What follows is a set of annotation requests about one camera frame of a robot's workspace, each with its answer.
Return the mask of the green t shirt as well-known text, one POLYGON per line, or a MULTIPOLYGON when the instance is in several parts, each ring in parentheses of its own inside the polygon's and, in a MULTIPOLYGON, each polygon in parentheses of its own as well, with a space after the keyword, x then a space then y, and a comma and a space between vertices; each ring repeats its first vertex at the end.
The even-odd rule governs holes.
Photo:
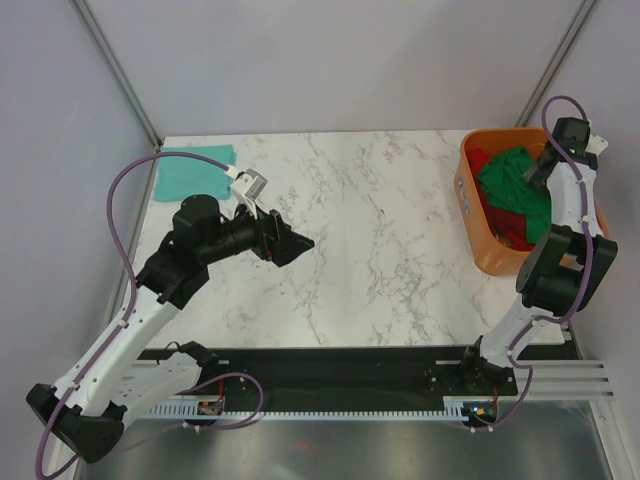
POLYGON ((551 224, 551 200, 522 178, 533 162, 525 147, 511 149, 493 157, 476 180, 491 206, 526 218, 526 239, 534 246, 551 224))

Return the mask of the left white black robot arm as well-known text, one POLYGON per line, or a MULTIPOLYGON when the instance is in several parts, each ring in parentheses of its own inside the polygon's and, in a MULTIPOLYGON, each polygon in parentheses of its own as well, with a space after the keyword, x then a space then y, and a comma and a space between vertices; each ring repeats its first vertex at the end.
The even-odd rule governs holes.
POLYGON ((245 251, 283 267, 313 249, 279 212, 239 205, 232 219, 209 195, 192 195, 173 215, 172 229, 134 281, 124 307, 85 355, 54 384, 37 384, 26 401, 52 433, 80 459, 107 456, 126 428, 170 396, 208 393, 219 382, 216 356, 190 341, 147 371, 134 362, 155 335, 208 282, 209 265, 245 251))

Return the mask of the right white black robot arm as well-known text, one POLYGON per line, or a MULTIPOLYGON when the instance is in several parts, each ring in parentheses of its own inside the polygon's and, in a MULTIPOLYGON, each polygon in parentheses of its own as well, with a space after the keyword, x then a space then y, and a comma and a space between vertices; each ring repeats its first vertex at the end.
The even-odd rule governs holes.
POLYGON ((522 180, 550 224, 520 267, 512 307, 465 351, 457 377, 469 393, 507 392, 521 352, 543 327, 585 308, 618 253, 597 220, 598 155, 589 148, 586 116, 561 117, 544 132, 544 149, 522 180))

